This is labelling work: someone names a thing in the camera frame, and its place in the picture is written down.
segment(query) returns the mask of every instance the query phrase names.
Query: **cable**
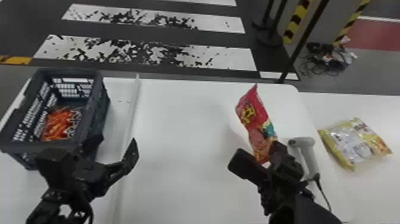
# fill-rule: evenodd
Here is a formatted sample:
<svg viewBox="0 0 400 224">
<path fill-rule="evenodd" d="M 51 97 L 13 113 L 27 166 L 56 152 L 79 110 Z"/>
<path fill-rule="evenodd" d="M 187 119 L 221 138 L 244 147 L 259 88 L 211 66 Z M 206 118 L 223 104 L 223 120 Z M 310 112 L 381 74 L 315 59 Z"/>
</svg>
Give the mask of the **cable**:
<svg viewBox="0 0 400 224">
<path fill-rule="evenodd" d="M 339 54 L 342 58 L 344 58 L 341 52 L 335 51 L 335 53 Z M 315 55 L 310 52 L 302 52 L 302 54 L 303 55 L 299 56 L 299 58 L 303 59 L 303 61 L 299 65 L 299 71 L 302 75 L 309 77 L 311 77 L 312 74 L 316 75 L 327 74 L 329 76 L 340 75 L 341 69 L 334 68 L 329 63 L 323 62 L 321 59 L 317 58 L 318 55 Z"/>
<path fill-rule="evenodd" d="M 309 179 L 309 181 L 315 181 L 315 183 L 317 184 L 318 189 L 321 191 L 322 196 L 325 199 L 325 202 L 328 206 L 328 209 L 330 212 L 332 212 L 332 207 L 328 201 L 328 198 L 326 197 L 324 191 L 322 190 L 322 185 L 321 185 L 321 174 L 316 173 L 311 179 Z"/>
</svg>

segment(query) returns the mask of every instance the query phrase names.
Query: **white table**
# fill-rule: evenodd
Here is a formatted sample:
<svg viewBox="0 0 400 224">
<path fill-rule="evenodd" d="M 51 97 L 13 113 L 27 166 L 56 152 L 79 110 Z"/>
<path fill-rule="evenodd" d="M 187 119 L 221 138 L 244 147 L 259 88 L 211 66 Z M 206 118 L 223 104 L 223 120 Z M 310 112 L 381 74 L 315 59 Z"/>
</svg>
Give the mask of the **white table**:
<svg viewBox="0 0 400 224">
<path fill-rule="evenodd" d="M 133 125 L 140 159 L 124 180 L 120 223 L 267 222 L 256 187 L 227 170 L 238 147 L 250 151 L 235 105 L 251 86 L 142 80 Z M 296 136 L 317 140 L 324 190 L 334 213 L 351 220 L 341 182 L 299 92 L 289 85 L 259 85 L 258 91 L 282 142 Z"/>
<path fill-rule="evenodd" d="M 227 169 L 238 147 L 250 151 L 248 134 L 234 108 L 252 85 L 141 82 L 135 115 L 127 117 L 133 80 L 105 79 L 111 107 L 99 161 L 120 159 L 124 132 L 132 124 L 140 159 L 128 177 L 93 202 L 95 223 L 266 223 L 256 187 Z M 289 85 L 259 85 L 259 93 L 282 142 L 296 136 L 317 140 L 314 149 L 324 190 L 334 213 L 351 220 L 334 164 L 299 92 Z M 8 180 L 0 185 L 0 221 L 23 223 L 46 189 L 44 180 L 5 154 L 0 155 L 0 166 L 0 178 Z M 325 206 L 314 185 L 311 189 Z"/>
<path fill-rule="evenodd" d="M 354 173 L 334 164 L 352 203 L 351 223 L 399 223 L 400 97 L 314 93 L 302 97 L 317 129 L 359 117 L 392 149 L 392 155 L 357 165 Z"/>
</svg>

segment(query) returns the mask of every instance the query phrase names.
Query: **black plastic basket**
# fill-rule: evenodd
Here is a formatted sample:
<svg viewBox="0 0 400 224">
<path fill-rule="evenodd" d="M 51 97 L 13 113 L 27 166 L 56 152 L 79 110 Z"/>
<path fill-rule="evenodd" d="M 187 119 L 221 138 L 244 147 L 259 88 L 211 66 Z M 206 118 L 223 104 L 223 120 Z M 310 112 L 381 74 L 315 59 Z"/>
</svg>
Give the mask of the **black plastic basket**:
<svg viewBox="0 0 400 224">
<path fill-rule="evenodd" d="M 102 133 L 110 99 L 97 70 L 39 69 L 24 91 L 24 100 L 0 133 L 0 149 L 26 169 L 36 169 L 35 157 L 45 148 L 74 150 L 85 139 Z M 54 107 L 79 107 L 68 139 L 42 141 L 46 117 Z M 89 157 L 94 160 L 94 151 Z"/>
</svg>

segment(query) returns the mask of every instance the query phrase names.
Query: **crate handle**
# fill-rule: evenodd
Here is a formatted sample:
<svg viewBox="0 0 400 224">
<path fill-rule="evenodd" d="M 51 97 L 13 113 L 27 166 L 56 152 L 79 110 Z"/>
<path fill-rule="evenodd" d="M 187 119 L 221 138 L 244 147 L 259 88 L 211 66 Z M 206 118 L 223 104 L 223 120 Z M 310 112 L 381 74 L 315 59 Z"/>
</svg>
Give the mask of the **crate handle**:
<svg viewBox="0 0 400 224">
<path fill-rule="evenodd" d="M 80 83 L 88 83 L 87 78 L 62 78 L 64 82 L 80 82 Z"/>
<path fill-rule="evenodd" d="M 23 96 L 21 97 L 20 101 L 16 103 L 17 106 L 16 106 L 15 108 L 16 108 L 16 109 L 20 109 L 20 108 L 25 104 L 25 101 L 26 101 L 26 96 L 23 95 Z"/>
</svg>

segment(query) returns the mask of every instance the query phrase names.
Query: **red snack bag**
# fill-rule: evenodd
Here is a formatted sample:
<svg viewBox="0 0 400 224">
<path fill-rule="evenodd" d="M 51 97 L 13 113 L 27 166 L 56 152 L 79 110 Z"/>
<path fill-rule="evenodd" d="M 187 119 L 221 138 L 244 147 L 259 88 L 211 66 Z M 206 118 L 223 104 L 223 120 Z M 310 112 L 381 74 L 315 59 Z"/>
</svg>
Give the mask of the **red snack bag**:
<svg viewBox="0 0 400 224">
<path fill-rule="evenodd" d="M 41 141 L 70 139 L 81 119 L 80 107 L 60 107 L 50 112 L 46 118 Z"/>
<path fill-rule="evenodd" d="M 268 162 L 269 152 L 272 143 L 277 140 L 277 135 L 257 94 L 257 84 L 240 98 L 235 110 L 249 132 L 249 141 L 256 161 L 259 164 Z"/>
</svg>

